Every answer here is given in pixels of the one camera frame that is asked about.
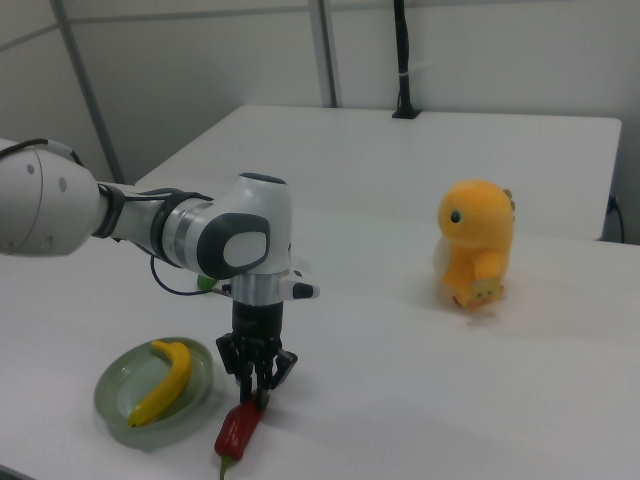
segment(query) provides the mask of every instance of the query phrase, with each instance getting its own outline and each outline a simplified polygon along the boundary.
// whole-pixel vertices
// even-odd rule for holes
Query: yellow banana
[[[171,362],[171,370],[156,387],[142,399],[129,415],[130,427],[140,427],[156,418],[173,402],[189,382],[191,376],[191,353],[180,342],[151,342],[151,348],[164,353]]]

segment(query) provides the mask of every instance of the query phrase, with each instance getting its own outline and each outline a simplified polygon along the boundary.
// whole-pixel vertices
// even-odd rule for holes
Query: white wall
[[[323,105],[306,0],[65,6],[128,182],[243,104]]]
[[[395,27],[384,3],[330,4],[343,107],[395,108]],[[406,11],[410,63],[418,64],[414,106],[622,120],[612,192],[621,197],[627,240],[640,243],[640,2],[418,2],[431,4],[438,6]],[[616,218],[608,223],[606,236],[617,238]]]
[[[112,179],[49,2],[0,2],[0,137],[51,138]]]

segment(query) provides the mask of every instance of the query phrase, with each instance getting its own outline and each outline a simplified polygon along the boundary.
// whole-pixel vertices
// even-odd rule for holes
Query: orange plush toy
[[[453,299],[474,312],[502,296],[509,265],[515,204],[511,192],[483,180],[453,185],[440,202],[442,238],[434,267]]]

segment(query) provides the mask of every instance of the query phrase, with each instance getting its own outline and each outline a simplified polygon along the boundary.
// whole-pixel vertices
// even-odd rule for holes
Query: green glass plate
[[[161,338],[163,342],[184,343],[191,352],[191,377],[176,401],[155,421],[135,430],[153,430],[172,426],[188,415],[210,392],[213,360],[204,345],[188,338]],[[171,363],[151,348],[151,342],[129,350],[104,371],[96,385],[93,401],[98,414],[108,426],[133,430],[127,425],[129,414],[158,383],[164,379]]]

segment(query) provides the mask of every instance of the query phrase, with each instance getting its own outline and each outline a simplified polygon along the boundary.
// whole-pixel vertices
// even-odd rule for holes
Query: cable
[[[171,193],[180,193],[180,190],[177,188],[157,188],[147,192],[139,192],[138,195],[167,195]]]
[[[622,209],[620,208],[620,203],[618,203],[617,196],[609,196],[609,202],[607,203],[607,215],[609,215],[612,210],[615,210],[618,213],[618,220],[620,220],[620,243],[625,243],[624,220],[622,218]]]
[[[20,150],[24,150],[28,147],[34,147],[36,145],[48,145],[52,150],[58,150],[62,153],[70,155],[78,165],[84,167],[84,165],[80,161],[80,158],[78,157],[78,154],[75,151],[73,151],[63,143],[56,142],[54,140],[48,140],[46,138],[34,138],[33,140],[26,140],[24,142],[16,143],[15,145],[11,145],[10,147],[0,150],[0,158],[4,158],[8,155],[11,155],[12,153],[16,153]]]
[[[153,200],[166,200],[169,195],[154,197],[125,197],[127,202],[152,202]]]
[[[618,219],[620,220],[620,243],[624,242],[624,220],[622,220],[622,210],[620,204],[616,201],[616,211],[618,212]]]
[[[174,290],[173,288],[165,285],[162,282],[162,280],[160,280],[160,277],[158,277],[158,272],[156,272],[155,260],[156,260],[156,257],[151,255],[151,274],[153,275],[153,278],[158,283],[158,285],[160,285],[163,289],[165,289],[169,293],[173,293],[174,295],[180,295],[181,297],[194,297],[196,295],[204,295],[205,293],[217,293],[218,295],[222,295],[224,297],[230,296],[227,292],[219,288],[212,288],[211,290],[198,290],[196,292],[180,292],[178,290]]]
[[[407,55],[406,55],[406,63],[407,63],[407,72],[405,73],[405,75],[409,75],[409,30],[407,28],[405,28],[404,31],[405,35],[404,35],[404,43],[405,43],[405,48],[407,49]],[[400,93],[401,93],[401,89],[398,90],[398,101],[396,102],[396,110],[400,110]]]

